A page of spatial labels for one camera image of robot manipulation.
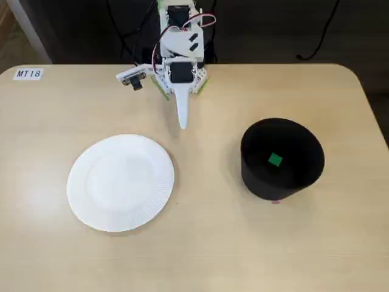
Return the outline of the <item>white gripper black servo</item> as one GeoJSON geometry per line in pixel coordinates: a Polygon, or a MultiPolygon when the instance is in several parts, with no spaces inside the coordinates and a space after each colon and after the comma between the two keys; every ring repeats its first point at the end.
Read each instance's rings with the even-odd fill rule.
{"type": "Polygon", "coordinates": [[[204,62],[188,57],[167,58],[164,61],[163,77],[176,97],[179,126],[186,129],[190,91],[200,91],[204,85],[204,62]],[[177,85],[185,85],[187,88],[175,88],[177,85]]]}

